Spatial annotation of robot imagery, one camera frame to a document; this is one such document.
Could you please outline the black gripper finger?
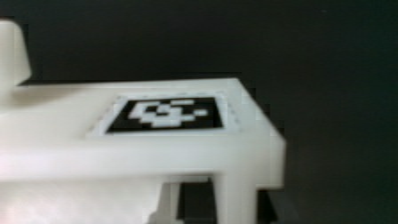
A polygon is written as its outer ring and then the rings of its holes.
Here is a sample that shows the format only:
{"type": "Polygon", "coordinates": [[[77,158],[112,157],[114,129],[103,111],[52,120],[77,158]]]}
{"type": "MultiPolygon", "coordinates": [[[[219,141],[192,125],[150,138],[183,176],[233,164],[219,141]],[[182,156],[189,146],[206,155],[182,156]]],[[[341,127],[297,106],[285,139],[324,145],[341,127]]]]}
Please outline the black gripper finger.
{"type": "Polygon", "coordinates": [[[301,224],[299,212],[285,190],[258,191],[258,224],[301,224]]]}

